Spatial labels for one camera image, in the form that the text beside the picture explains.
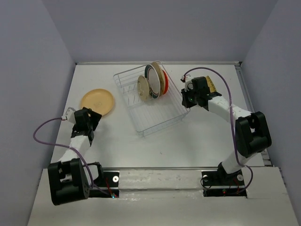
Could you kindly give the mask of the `plain yellow round plate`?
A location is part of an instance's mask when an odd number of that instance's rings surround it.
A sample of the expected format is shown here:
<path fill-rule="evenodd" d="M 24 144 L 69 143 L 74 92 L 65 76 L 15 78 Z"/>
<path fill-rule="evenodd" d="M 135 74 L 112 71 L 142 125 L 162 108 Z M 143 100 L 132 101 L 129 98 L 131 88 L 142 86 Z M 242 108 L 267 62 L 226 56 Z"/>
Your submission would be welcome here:
<path fill-rule="evenodd" d="M 94 89 L 87 92 L 80 101 L 80 108 L 88 108 L 101 114 L 108 114 L 115 105 L 115 99 L 111 92 L 105 89 Z"/>

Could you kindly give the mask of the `orange round plate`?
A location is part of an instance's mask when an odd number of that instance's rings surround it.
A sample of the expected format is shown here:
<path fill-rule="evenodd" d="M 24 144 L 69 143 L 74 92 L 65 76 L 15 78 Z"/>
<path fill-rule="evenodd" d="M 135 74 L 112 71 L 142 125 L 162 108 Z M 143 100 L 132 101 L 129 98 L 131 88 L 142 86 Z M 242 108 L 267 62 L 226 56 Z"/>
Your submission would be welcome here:
<path fill-rule="evenodd" d="M 168 90 L 168 86 L 169 86 L 169 81 L 168 81 L 168 75 L 165 72 L 165 70 L 163 70 L 163 74 L 164 74 L 164 78 L 165 78 L 165 88 L 164 88 L 164 92 L 163 95 L 167 93 Z"/>

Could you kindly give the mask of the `cream plate with leaf pattern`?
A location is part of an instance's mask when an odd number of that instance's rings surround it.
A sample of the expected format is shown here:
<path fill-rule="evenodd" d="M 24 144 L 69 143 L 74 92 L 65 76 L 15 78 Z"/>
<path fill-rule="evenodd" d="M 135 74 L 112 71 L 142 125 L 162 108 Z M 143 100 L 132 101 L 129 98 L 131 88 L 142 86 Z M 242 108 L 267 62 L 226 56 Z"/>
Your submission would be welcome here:
<path fill-rule="evenodd" d="M 156 72 L 158 73 L 159 81 L 160 81 L 160 94 L 159 97 L 163 95 L 164 88 L 165 88 L 165 78 L 163 74 L 163 70 L 159 66 L 157 62 L 152 62 L 151 65 L 155 68 Z"/>

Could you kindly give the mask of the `white plate with green rim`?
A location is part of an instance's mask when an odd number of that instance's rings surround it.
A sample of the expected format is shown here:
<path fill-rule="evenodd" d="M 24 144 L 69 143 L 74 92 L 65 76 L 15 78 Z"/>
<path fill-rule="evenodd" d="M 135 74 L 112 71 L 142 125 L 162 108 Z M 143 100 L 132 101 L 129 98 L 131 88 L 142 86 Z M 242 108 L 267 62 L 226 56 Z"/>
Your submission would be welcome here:
<path fill-rule="evenodd" d="M 160 81 L 158 73 L 151 64 L 146 65 L 144 76 L 149 84 L 151 97 L 157 99 L 160 94 Z"/>

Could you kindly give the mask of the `white wire dish rack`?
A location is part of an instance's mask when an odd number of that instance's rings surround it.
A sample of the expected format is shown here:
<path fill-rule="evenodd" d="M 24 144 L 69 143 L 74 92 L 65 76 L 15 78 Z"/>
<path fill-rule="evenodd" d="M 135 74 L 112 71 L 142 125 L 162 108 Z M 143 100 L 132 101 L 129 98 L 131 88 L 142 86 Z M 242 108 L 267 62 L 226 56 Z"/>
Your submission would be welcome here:
<path fill-rule="evenodd" d="M 144 76 L 147 63 L 113 76 L 113 79 L 124 100 L 125 106 L 134 125 L 136 132 L 146 136 L 157 132 L 182 120 L 189 112 L 182 106 L 182 96 L 172 81 L 167 69 L 160 61 L 155 61 L 168 75 L 169 86 L 167 93 L 153 99 L 149 95 L 148 100 L 142 101 L 137 91 L 137 80 Z"/>

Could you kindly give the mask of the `small cream plate with flowers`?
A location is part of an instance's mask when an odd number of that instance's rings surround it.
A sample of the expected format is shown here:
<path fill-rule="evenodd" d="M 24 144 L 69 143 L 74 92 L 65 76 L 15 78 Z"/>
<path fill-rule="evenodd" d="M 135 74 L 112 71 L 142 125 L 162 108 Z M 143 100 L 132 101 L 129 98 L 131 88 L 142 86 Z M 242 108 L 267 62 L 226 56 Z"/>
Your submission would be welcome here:
<path fill-rule="evenodd" d="M 150 87 L 147 79 L 140 75 L 137 80 L 137 91 L 142 101 L 146 101 L 150 95 Z"/>

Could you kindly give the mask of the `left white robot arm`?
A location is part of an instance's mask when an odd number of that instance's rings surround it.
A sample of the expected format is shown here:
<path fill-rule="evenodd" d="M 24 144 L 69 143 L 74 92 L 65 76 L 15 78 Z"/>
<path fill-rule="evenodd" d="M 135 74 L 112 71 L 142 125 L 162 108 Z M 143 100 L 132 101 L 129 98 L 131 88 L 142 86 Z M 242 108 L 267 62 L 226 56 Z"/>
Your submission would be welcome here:
<path fill-rule="evenodd" d="M 104 181 L 99 170 L 90 171 L 83 155 L 91 147 L 94 131 L 102 115 L 83 107 L 67 109 L 66 120 L 73 123 L 71 142 L 58 162 L 48 166 L 51 200 L 54 205 L 85 200 L 90 190 Z"/>

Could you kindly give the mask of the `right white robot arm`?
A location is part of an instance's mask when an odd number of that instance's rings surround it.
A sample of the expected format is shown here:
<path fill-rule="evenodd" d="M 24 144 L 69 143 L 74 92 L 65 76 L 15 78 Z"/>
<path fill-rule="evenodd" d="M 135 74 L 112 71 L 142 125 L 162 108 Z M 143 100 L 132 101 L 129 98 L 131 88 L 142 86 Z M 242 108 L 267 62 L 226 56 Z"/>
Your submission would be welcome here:
<path fill-rule="evenodd" d="M 255 154 L 272 144 L 266 117 L 262 112 L 252 113 L 231 104 L 217 91 L 212 92 L 206 77 L 182 76 L 185 87 L 181 90 L 182 105 L 186 108 L 200 106 L 231 125 L 234 151 L 218 165 L 214 178 L 223 185 L 234 178 Z"/>

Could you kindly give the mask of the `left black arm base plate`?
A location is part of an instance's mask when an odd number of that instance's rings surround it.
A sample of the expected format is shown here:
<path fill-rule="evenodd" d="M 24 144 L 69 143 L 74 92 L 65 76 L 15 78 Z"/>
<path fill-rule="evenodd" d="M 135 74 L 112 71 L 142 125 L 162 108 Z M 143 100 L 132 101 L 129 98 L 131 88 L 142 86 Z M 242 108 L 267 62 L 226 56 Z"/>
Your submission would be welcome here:
<path fill-rule="evenodd" d="M 103 192 L 97 188 L 90 191 L 89 198 L 118 198 L 119 197 L 119 171 L 104 171 L 104 178 L 94 180 Z"/>

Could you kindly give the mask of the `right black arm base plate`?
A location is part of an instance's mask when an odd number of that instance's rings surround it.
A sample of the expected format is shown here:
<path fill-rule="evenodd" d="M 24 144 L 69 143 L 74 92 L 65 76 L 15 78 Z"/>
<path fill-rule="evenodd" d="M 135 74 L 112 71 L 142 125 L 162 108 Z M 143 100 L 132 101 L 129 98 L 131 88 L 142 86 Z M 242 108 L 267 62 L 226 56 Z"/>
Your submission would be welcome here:
<path fill-rule="evenodd" d="M 204 197 L 247 197 L 241 170 L 224 179 L 217 171 L 202 171 L 200 183 Z"/>

